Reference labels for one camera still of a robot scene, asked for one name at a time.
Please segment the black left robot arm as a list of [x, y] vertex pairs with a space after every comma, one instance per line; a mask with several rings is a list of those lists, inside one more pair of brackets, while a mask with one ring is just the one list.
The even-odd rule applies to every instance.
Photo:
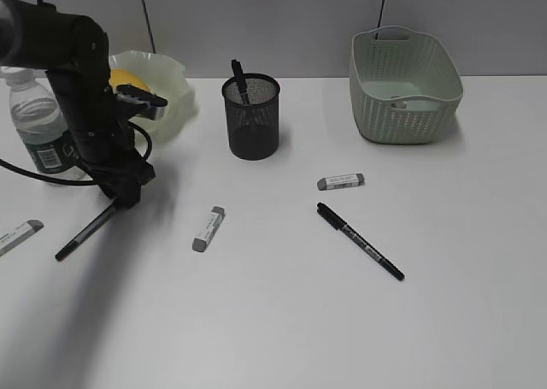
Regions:
[[168, 102], [137, 87], [114, 92], [106, 32], [87, 16], [1, 0], [1, 63], [45, 72], [82, 168], [121, 207], [137, 204], [155, 171], [135, 148], [130, 120], [159, 118]]

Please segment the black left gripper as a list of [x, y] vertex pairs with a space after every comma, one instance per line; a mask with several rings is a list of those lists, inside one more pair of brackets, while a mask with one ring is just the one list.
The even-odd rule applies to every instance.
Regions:
[[82, 159], [81, 166], [103, 193], [124, 209], [139, 203], [142, 187], [156, 177], [152, 165], [136, 149], [115, 151], [101, 162]]

